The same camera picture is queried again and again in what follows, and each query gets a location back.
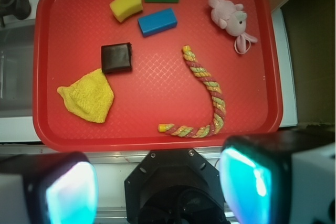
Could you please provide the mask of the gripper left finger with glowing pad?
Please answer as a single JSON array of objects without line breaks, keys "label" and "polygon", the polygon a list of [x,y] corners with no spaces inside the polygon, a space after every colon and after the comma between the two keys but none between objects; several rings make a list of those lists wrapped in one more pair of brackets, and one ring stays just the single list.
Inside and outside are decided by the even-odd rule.
[{"label": "gripper left finger with glowing pad", "polygon": [[1,156],[1,223],[94,223],[97,206],[84,153]]}]

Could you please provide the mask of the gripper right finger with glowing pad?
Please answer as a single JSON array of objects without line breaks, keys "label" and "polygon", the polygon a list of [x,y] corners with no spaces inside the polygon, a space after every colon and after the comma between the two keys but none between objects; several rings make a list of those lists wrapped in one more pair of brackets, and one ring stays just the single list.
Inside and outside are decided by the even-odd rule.
[{"label": "gripper right finger with glowing pad", "polygon": [[219,180],[239,223],[335,223],[335,133],[231,136],[219,158]]}]

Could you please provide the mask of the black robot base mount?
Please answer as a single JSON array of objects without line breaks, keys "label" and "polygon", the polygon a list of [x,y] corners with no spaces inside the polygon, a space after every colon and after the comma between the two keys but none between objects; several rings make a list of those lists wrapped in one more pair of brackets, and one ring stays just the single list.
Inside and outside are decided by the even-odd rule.
[{"label": "black robot base mount", "polygon": [[128,223],[228,223],[218,170],[194,149],[153,150],[124,181]]}]

